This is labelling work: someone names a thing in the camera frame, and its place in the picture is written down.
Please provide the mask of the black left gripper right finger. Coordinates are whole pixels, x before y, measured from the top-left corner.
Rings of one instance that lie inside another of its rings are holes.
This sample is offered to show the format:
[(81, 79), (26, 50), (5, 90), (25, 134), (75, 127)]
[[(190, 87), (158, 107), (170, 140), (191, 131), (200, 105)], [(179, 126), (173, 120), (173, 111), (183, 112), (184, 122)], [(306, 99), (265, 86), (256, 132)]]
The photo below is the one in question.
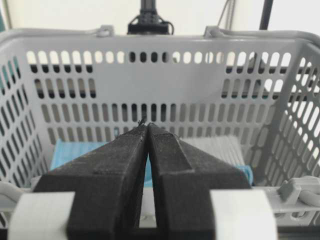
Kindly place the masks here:
[(169, 240), (275, 240), (264, 191), (238, 168), (148, 125), (158, 228)]

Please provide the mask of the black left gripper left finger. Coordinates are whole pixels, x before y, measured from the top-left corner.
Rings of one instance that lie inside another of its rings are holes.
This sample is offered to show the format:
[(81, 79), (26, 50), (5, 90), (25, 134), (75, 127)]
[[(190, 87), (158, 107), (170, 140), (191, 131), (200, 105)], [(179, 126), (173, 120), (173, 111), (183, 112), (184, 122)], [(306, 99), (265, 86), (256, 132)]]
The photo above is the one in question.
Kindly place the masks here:
[(113, 141), (42, 175), (24, 193), (9, 240), (114, 240), (139, 225), (148, 128)]

